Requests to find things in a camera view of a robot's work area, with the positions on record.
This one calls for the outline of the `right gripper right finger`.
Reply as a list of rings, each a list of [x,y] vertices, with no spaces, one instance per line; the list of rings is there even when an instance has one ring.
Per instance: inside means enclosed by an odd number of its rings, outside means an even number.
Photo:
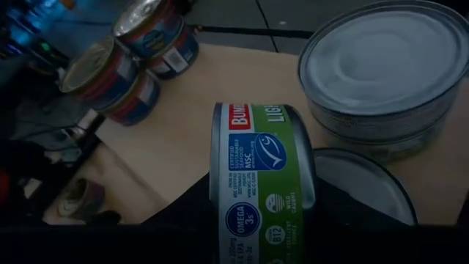
[[[317,180],[317,202],[307,218],[309,263],[389,263],[393,232],[407,225]]]

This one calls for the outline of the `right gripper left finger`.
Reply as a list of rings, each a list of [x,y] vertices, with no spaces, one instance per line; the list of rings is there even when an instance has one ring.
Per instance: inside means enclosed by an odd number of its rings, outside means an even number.
[[[206,174],[166,208],[142,223],[152,236],[157,263],[211,262],[210,176]]]

